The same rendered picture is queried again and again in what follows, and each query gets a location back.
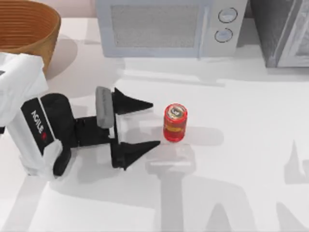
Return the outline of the grey cabinet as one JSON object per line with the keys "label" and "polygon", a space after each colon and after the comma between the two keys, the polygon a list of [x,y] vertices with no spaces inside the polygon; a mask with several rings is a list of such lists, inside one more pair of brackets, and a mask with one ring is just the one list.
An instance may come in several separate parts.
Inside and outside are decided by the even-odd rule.
{"label": "grey cabinet", "polygon": [[277,66],[283,30],[294,0],[251,0],[251,10],[266,66]]}

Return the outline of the round microwave knob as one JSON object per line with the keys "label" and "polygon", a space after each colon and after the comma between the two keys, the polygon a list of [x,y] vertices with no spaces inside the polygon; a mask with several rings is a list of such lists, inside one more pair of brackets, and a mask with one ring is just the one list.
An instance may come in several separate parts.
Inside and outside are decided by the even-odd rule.
{"label": "round microwave knob", "polygon": [[218,13],[218,19],[222,23],[231,23],[236,20],[238,12],[235,8],[225,8]]}
{"label": "round microwave knob", "polygon": [[233,38],[233,31],[229,28],[216,31],[214,38],[219,43],[226,43]]}

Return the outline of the red can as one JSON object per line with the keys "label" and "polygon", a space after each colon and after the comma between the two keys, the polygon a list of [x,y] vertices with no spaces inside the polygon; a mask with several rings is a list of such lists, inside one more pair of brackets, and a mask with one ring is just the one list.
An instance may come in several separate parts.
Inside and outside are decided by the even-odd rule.
{"label": "red can", "polygon": [[179,142],[185,136],[188,119],[187,109],[179,104],[173,103],[164,111],[163,135],[169,142]]}

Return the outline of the grey cabinet door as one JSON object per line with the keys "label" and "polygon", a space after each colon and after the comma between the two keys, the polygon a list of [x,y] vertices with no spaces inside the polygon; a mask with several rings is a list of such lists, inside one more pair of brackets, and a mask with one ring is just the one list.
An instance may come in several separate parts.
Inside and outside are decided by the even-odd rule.
{"label": "grey cabinet door", "polygon": [[282,35],[277,66],[309,68],[309,0],[294,0]]}

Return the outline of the pale microwave oven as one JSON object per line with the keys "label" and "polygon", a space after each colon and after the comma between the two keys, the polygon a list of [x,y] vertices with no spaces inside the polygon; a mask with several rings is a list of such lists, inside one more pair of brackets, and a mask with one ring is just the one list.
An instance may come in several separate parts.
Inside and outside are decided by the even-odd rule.
{"label": "pale microwave oven", "polygon": [[[209,7],[207,19],[202,31],[201,56],[208,57],[228,57],[232,56],[236,50],[240,28],[244,18],[248,0],[210,0],[212,6]],[[233,7],[237,10],[238,16],[231,23],[222,23],[218,19],[218,13],[225,8]],[[233,31],[233,38],[226,43],[219,43],[215,40],[216,31],[229,28]]]}

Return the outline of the microwave oven door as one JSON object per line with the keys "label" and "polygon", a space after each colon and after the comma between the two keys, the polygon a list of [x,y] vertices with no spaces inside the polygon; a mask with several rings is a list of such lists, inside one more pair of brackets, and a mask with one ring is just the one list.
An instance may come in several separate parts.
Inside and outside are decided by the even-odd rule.
{"label": "microwave oven door", "polygon": [[95,0],[109,58],[197,58],[210,0]]}

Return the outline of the pale grey rounded box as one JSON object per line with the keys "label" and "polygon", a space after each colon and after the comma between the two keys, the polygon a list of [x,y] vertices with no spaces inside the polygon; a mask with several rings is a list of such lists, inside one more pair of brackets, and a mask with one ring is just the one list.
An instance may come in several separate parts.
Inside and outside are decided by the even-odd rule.
{"label": "pale grey rounded box", "polygon": [[112,92],[106,87],[96,88],[96,116],[97,125],[109,129],[114,125],[114,110]]}

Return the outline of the brown wooden basket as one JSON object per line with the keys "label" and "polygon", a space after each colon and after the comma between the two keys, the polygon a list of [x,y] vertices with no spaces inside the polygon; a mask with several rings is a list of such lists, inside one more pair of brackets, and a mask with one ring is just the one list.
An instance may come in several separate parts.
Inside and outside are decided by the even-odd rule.
{"label": "brown wooden basket", "polygon": [[41,56],[46,73],[54,54],[61,16],[31,0],[0,0],[0,52]]}

